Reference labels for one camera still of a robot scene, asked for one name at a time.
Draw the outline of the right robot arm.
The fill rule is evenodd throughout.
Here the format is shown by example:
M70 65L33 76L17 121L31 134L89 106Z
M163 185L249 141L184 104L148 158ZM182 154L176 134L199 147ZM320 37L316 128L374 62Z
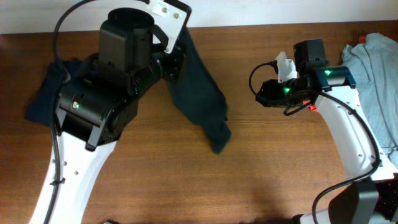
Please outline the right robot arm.
M383 153L359 102L356 82L346 66L331 66L321 39L294 45L267 63L277 74L253 91L264 107L281 107L286 116L314 106L338 149L346 179L320 192L309 214L294 223L397 223L397 168Z

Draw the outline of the dark green black t-shirt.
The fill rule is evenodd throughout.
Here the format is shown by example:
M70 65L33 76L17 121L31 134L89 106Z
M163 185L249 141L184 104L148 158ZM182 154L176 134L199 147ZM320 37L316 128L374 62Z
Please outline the dark green black t-shirt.
M199 56L189 29L181 33L179 41L186 57L182 79L168 83L173 104L191 123L202 128L213 153L220 154L231 138L226 97Z

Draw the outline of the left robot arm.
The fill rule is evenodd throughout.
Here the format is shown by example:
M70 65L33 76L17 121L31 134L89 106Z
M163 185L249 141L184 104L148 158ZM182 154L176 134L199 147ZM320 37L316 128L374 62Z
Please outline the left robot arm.
M188 6L113 9L99 30L99 51L52 105L52 154L32 223L80 223L96 178L140 98L160 79L177 79L185 49L177 43Z

